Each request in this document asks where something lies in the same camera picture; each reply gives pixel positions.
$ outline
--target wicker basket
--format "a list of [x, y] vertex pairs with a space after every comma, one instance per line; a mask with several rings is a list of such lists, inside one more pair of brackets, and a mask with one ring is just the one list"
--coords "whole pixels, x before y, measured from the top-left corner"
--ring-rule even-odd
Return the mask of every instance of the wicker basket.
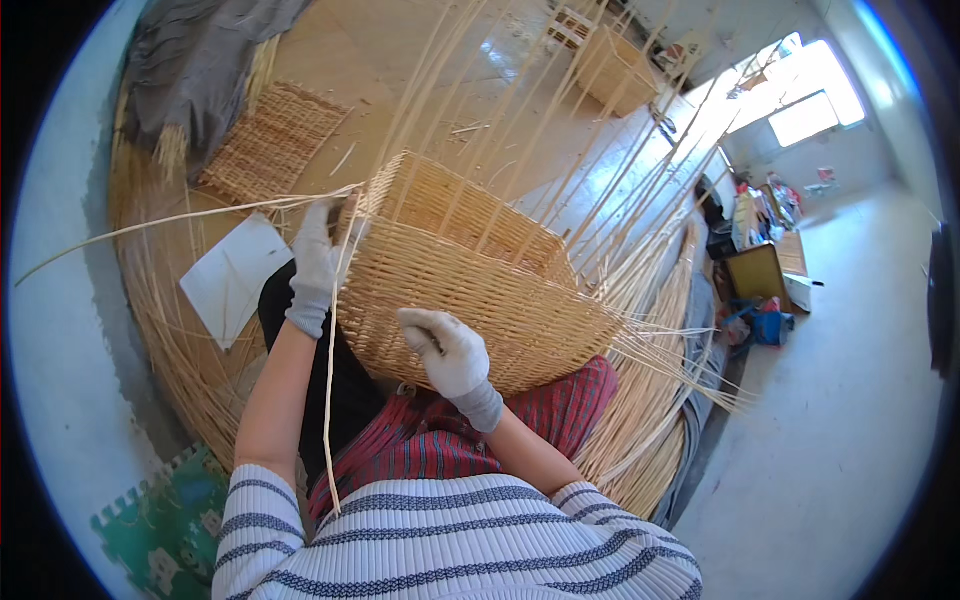
[[[544, 279], [549, 265], [565, 258], [562, 240], [542, 229], [523, 269], [512, 268], [506, 259], [533, 222], [505, 208], [484, 255], [470, 247], [490, 221], [495, 197], [468, 185], [444, 239], [438, 239], [458, 179], [423, 159], [393, 218], [415, 157], [405, 153], [392, 160], [357, 208], [372, 227], [350, 265], [337, 320], [364, 366], [428, 386], [396, 321], [401, 306], [448, 311], [483, 336], [491, 383], [504, 396], [571, 373], [605, 351], [621, 320], [599, 302]], [[341, 225], [348, 218], [345, 211]]]
[[577, 85], [582, 89], [588, 88], [587, 93], [605, 107], [610, 105], [620, 82], [628, 79], [623, 95], [613, 107], [613, 114], [618, 117], [633, 113], [657, 97], [657, 84], [650, 61], [642, 57], [632, 43], [606, 25], [601, 26], [590, 39], [580, 64]]

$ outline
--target gray tarp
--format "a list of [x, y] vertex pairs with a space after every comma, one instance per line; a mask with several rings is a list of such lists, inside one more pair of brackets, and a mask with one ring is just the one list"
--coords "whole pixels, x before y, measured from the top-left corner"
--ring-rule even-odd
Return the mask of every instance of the gray tarp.
[[164, 125], [189, 140], [194, 179], [240, 114], [256, 44], [290, 29], [310, 0], [155, 0], [130, 48], [126, 134], [152, 150]]
[[[707, 277], [699, 271], [693, 274], [693, 280], [690, 284], [690, 300], [686, 306], [684, 315], [684, 328], [694, 327], [713, 327], [714, 325], [714, 307], [713, 307], [713, 287], [707, 280]], [[712, 331], [702, 333], [698, 336], [686, 339], [686, 349], [684, 357], [687, 359], [686, 371], [692, 373], [694, 366], [700, 361], [707, 346], [709, 336]], [[700, 376], [700, 383], [706, 388], [713, 390], [720, 389], [720, 378], [714, 373], [723, 372], [727, 363], [727, 348], [725, 346], [714, 344], [710, 350], [710, 355]], [[685, 421], [685, 442], [684, 454], [680, 460], [680, 468], [677, 470], [677, 476], [673, 478], [670, 487], [667, 488], [663, 499], [657, 511], [650, 519], [652, 523], [660, 527], [668, 527], [672, 522], [674, 507], [677, 502], [677, 494], [684, 484], [686, 475], [693, 463], [693, 457], [697, 454], [700, 447], [700, 435], [707, 424], [707, 417], [710, 414], [712, 401], [700, 392], [694, 391], [684, 402], [681, 411]]]

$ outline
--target gloved hand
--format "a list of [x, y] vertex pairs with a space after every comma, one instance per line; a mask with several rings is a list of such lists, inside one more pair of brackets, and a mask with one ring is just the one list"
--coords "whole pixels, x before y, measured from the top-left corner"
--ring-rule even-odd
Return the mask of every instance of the gloved hand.
[[437, 392], [452, 402], [474, 429], [491, 433], [503, 414], [503, 396], [487, 380], [490, 357], [483, 338], [439, 310], [400, 308], [396, 317]]
[[[293, 244], [297, 274], [290, 279], [290, 287], [294, 290], [294, 301], [285, 314], [300, 331], [315, 340], [324, 335], [333, 291], [343, 286], [347, 263], [370, 228], [365, 220], [357, 217], [349, 239], [333, 246], [326, 223], [331, 206], [332, 203], [324, 201], [310, 205]], [[344, 253], [344, 270], [337, 276], [337, 263]]]

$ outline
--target white striped sweater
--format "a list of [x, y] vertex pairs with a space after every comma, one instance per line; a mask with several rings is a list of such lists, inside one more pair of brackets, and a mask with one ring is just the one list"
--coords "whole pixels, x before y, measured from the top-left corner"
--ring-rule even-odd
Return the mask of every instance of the white striped sweater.
[[699, 598], [666, 531], [581, 482], [553, 499], [503, 474], [379, 481], [304, 543], [290, 486], [233, 472], [213, 598]]

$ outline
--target tiled floor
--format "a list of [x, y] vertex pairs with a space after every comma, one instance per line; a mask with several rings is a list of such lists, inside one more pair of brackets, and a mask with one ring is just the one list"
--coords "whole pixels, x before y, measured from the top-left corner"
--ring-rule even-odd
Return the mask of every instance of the tiled floor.
[[930, 452], [923, 268], [934, 221], [896, 188], [811, 202], [813, 312], [751, 350], [732, 417], [674, 533], [708, 598], [847, 598], [891, 541]]

